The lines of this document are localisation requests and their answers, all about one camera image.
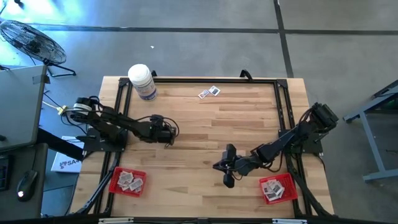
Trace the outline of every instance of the butcher block tabletop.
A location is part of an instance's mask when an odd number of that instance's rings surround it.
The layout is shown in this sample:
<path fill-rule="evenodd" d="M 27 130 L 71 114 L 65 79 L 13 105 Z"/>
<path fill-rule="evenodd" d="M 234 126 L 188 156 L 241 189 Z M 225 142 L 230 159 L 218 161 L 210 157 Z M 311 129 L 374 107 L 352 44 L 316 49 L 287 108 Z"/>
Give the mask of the butcher block tabletop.
<path fill-rule="evenodd" d="M 103 105 L 114 106 L 120 77 L 104 77 L 99 93 Z M 295 122 L 308 109 L 304 80 L 288 78 Z M 218 96 L 198 94 L 216 85 Z M 294 217 L 292 202 L 267 205 L 259 188 L 259 179 L 287 172 L 285 160 L 278 173 L 256 169 L 235 188 L 223 185 L 223 173 L 212 169 L 231 143 L 237 154 L 249 155 L 260 144 L 275 141 L 280 129 L 274 87 L 253 83 L 156 83 L 158 96 L 144 101 L 133 90 L 130 118 L 160 114 L 174 119 L 180 134 L 173 146 L 145 143 L 129 133 L 120 165 L 146 172 L 144 191 L 139 198 L 115 194 L 112 216 L 129 217 Z M 123 92 L 121 111 L 126 90 Z M 285 109 L 283 92 L 282 105 Z M 71 212 L 89 199 L 98 185 L 104 153 L 92 153 L 81 166 Z M 308 188 L 324 208 L 333 213 L 325 172 L 319 158 L 304 154 L 303 166 Z M 279 156 L 271 169 L 279 166 Z M 300 208 L 304 212 L 302 193 L 297 186 Z M 101 211 L 108 197 L 104 190 Z"/>

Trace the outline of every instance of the gray metal frame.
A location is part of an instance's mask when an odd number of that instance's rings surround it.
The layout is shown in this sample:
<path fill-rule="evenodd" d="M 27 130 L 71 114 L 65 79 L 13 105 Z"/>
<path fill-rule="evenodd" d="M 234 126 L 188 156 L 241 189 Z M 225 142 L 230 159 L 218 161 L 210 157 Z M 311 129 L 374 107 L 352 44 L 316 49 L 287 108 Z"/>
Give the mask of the gray metal frame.
<path fill-rule="evenodd" d="M 376 108 L 380 107 L 384 103 L 393 100 L 394 98 L 398 97 L 398 85 L 392 86 L 391 88 L 388 88 L 383 94 L 379 95 L 366 105 L 360 107 L 357 111 L 354 113 L 351 113 L 343 118 L 346 123 L 352 122 L 352 120 L 356 118 L 361 118 L 363 128 L 366 133 L 366 137 L 368 138 L 369 144 L 372 149 L 372 153 L 374 156 L 374 159 L 377 164 L 377 168 L 379 169 L 379 172 L 375 172 L 372 174 L 364 175 L 363 180 L 365 182 L 369 182 L 370 180 L 377 180 L 377 179 L 383 179 L 387 177 L 396 177 L 398 176 L 398 169 L 391 169 L 391 170 L 386 170 L 384 167 L 383 161 L 381 159 L 379 149 L 377 147 L 377 144 L 374 140 L 374 135 L 372 133 L 371 127 L 368 123 L 367 113 L 375 110 Z"/>

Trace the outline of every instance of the gray concrete floor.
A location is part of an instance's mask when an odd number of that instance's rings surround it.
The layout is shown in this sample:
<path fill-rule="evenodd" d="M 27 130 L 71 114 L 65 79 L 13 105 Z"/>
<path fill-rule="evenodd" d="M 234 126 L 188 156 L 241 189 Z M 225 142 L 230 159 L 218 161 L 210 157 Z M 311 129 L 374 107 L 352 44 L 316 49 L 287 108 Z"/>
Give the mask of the gray concrete floor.
<path fill-rule="evenodd" d="M 25 0 L 12 1 L 0 19 L 28 23 L 103 27 L 278 28 L 272 0 Z M 286 29 L 396 30 L 394 0 L 280 0 Z M 287 77 L 279 34 L 45 31 L 67 53 L 64 64 L 77 77 L 52 78 L 47 86 L 58 103 L 97 95 L 105 75 L 127 75 L 145 63 L 160 76 Z M 294 77 L 304 78 L 310 103 L 327 103 L 341 118 L 397 79 L 397 36 L 287 35 Z M 0 64 L 29 66 L 29 57 L 0 42 Z M 77 135 L 50 109 L 40 124 L 57 136 Z M 377 167 L 362 124 L 338 127 L 323 140 L 326 176 L 337 215 L 398 222 L 398 178 L 365 184 Z M 51 164 L 50 152 L 47 164 Z M 63 215 L 76 175 L 46 173 L 43 213 Z M 62 205 L 55 208 L 53 197 Z"/>

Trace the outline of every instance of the small packet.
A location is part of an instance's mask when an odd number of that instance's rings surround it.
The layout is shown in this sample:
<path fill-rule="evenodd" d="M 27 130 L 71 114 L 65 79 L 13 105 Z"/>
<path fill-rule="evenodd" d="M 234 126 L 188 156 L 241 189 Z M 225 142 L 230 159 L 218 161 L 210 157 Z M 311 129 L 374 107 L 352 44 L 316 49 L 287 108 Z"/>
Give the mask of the small packet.
<path fill-rule="evenodd" d="M 136 193 L 140 192 L 140 191 L 141 191 L 141 186 L 137 187 L 134 191 L 135 191 Z"/>
<path fill-rule="evenodd" d="M 216 86 L 212 86 L 210 89 L 209 89 L 209 92 L 211 93 L 211 94 L 213 94 L 213 95 L 218 95 L 219 93 L 220 93 L 220 89 L 219 88 L 217 88 Z"/>
<path fill-rule="evenodd" d="M 138 187 L 141 187 L 143 181 L 141 178 L 136 178 L 131 184 L 129 184 L 130 190 L 136 190 Z"/>
<path fill-rule="evenodd" d="M 282 197 L 282 195 L 284 194 L 284 191 L 285 191 L 285 188 L 282 187 L 282 190 L 279 192 L 279 194 L 277 194 L 279 198 Z"/>
<path fill-rule="evenodd" d="M 130 187 L 128 186 L 128 185 L 126 185 L 126 186 L 121 186 L 121 188 L 122 188 L 122 191 L 126 191 L 127 189 L 129 189 Z"/>
<path fill-rule="evenodd" d="M 271 190 L 273 192 L 275 192 L 275 194 L 279 195 L 281 193 L 281 191 L 283 191 L 282 189 L 284 189 L 284 187 L 282 186 L 282 184 L 280 184 L 279 181 L 277 180 L 272 180 L 267 182 L 267 185 L 271 188 Z"/>
<path fill-rule="evenodd" d="M 205 96 L 207 96 L 207 94 L 209 94 L 209 91 L 203 90 L 198 96 L 200 99 L 203 99 Z"/>
<path fill-rule="evenodd" d="M 275 194 L 274 192 L 266 193 L 265 195 L 268 198 L 268 201 L 270 201 L 270 202 L 273 200 L 279 199 L 279 196 L 277 194 Z"/>
<path fill-rule="evenodd" d="M 131 173 L 120 175 L 118 184 L 124 184 L 125 182 L 131 183 L 133 180 L 133 176 Z"/>

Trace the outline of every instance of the red plastic tray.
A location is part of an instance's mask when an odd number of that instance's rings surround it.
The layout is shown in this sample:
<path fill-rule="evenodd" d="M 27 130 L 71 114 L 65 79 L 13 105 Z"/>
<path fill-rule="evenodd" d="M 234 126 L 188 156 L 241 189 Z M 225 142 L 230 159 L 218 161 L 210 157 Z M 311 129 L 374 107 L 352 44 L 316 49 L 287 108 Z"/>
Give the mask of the red plastic tray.
<path fill-rule="evenodd" d="M 137 192 L 130 191 L 130 190 L 123 191 L 122 188 L 119 187 L 118 180 L 119 180 L 120 173 L 122 171 L 130 172 L 130 173 L 132 173 L 134 178 L 138 177 L 138 178 L 142 179 L 142 186 L 141 186 L 141 191 L 140 192 L 137 193 Z M 113 171 L 111 184 L 109 185 L 109 191 L 112 192 L 112 193 L 116 193 L 116 194 L 123 194 L 123 195 L 132 196 L 132 197 L 140 197 L 142 195 L 142 192 L 145 189 L 144 187 L 145 187 L 146 178 L 147 178 L 147 174 L 145 172 L 143 172 L 143 171 L 125 169 L 125 168 L 122 168 L 122 167 L 116 167 L 114 169 L 114 171 Z"/>
<path fill-rule="evenodd" d="M 285 191 L 280 199 L 276 199 L 273 201 L 268 201 L 268 198 L 264 195 L 264 192 L 262 191 L 261 184 L 264 182 L 267 182 L 268 180 L 279 180 L 279 182 L 282 184 L 282 186 L 285 187 Z M 297 191 L 296 191 L 296 186 L 293 182 L 292 176 L 290 173 L 286 174 L 280 174 L 272 177 L 265 177 L 260 179 L 260 190 L 261 194 L 264 197 L 264 200 L 266 201 L 267 204 L 275 204 L 279 202 L 284 202 L 287 200 L 294 200 L 297 199 Z"/>

